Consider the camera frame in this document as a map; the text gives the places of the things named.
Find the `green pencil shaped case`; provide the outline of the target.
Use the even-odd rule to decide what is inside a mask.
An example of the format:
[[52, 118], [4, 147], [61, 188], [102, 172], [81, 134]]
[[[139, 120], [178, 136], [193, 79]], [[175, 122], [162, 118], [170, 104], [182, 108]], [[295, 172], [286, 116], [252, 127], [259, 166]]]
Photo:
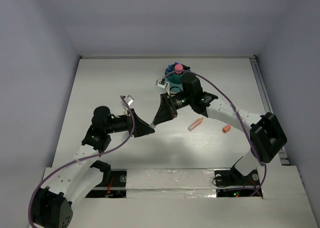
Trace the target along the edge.
[[155, 128], [156, 127], [156, 125], [154, 124], [154, 123], [150, 123], [150, 125], [149, 125], [151, 128]]

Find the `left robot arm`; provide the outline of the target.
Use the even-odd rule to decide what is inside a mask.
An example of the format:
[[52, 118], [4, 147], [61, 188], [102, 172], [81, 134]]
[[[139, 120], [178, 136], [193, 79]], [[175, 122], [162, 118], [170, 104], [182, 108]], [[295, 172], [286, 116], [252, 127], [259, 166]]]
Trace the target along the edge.
[[106, 106], [93, 112], [91, 125], [73, 160], [49, 174], [33, 192], [28, 221], [36, 228], [66, 228], [76, 204], [96, 185], [110, 182], [111, 167], [99, 160], [109, 153], [111, 134], [128, 131], [135, 138], [154, 133], [149, 125], [128, 108], [125, 115], [114, 116]]

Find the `pink capped bottle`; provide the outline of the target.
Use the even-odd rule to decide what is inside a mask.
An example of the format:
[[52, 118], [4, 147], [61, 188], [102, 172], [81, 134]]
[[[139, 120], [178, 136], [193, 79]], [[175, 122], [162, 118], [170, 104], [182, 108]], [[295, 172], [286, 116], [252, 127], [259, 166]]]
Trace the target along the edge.
[[183, 73], [183, 70], [184, 70], [184, 67], [183, 67], [183, 65], [182, 64], [176, 64], [175, 65], [175, 67], [174, 67], [174, 72], [175, 72], [175, 74], [177, 74], [177, 75], [180, 75], [180, 74], [182, 74]]

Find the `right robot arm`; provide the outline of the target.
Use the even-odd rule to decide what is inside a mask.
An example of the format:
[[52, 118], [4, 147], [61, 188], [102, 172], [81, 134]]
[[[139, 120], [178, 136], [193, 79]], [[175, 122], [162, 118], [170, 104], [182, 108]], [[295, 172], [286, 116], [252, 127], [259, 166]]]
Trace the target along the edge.
[[190, 106], [197, 114], [244, 132], [250, 150], [230, 170], [230, 178], [235, 184], [242, 184], [253, 170], [270, 163], [287, 143], [288, 139], [275, 114], [267, 112], [260, 115], [237, 109], [232, 102], [224, 102], [216, 95], [203, 91], [200, 80], [191, 73], [183, 75], [180, 81], [183, 89], [174, 95], [170, 95], [168, 82], [156, 81], [156, 86], [166, 92], [160, 96], [160, 106], [151, 127], [176, 118], [179, 109]]

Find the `teal round pen holder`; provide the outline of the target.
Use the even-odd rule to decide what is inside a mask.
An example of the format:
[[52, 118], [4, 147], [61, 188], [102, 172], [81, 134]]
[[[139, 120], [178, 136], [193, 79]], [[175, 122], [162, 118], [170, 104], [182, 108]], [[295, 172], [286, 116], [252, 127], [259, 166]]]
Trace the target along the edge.
[[[184, 70], [190, 70], [191, 69], [189, 66], [186, 66], [184, 64], [182, 64], [182, 65], [183, 65]], [[180, 89], [182, 90], [183, 86], [181, 84], [181, 77], [182, 77], [182, 74], [177, 75], [175, 73], [172, 73], [172, 74], [168, 75], [165, 78], [165, 80], [170, 84], [171, 91], [177, 92]]]

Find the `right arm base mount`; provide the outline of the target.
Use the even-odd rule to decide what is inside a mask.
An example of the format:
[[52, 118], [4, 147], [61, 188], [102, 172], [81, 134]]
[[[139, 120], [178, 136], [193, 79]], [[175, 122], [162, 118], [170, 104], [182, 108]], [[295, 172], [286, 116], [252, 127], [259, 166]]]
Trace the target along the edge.
[[263, 198], [261, 181], [257, 167], [247, 175], [236, 168], [236, 163], [228, 170], [216, 170], [211, 183], [217, 188], [217, 197], [260, 197]]

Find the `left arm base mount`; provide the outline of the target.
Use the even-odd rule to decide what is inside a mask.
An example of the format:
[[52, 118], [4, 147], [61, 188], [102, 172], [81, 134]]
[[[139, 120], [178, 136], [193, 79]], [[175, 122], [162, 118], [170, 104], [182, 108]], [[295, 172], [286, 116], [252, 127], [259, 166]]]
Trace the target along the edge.
[[102, 173], [102, 181], [86, 195], [86, 198], [127, 197], [127, 170], [112, 169], [110, 164], [102, 161], [94, 162], [90, 168]]

